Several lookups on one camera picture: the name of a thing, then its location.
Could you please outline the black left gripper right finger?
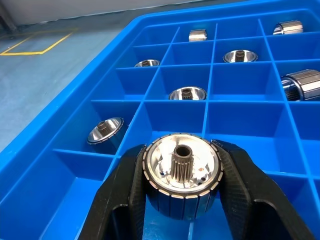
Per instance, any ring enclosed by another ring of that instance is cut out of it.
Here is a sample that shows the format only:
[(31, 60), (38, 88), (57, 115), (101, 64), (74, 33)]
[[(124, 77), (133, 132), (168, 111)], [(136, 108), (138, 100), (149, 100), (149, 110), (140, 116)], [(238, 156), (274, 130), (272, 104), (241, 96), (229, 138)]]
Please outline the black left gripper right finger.
[(235, 240), (313, 240), (315, 237), (272, 178), (236, 144), (211, 141), (223, 166), (220, 201)]

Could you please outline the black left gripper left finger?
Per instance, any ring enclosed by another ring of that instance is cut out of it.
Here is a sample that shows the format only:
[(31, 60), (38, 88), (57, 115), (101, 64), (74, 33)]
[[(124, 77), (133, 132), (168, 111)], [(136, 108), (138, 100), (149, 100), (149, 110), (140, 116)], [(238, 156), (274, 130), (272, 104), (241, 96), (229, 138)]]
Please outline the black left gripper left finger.
[(141, 240), (146, 209), (144, 144), (128, 149), (97, 190), (81, 240)]

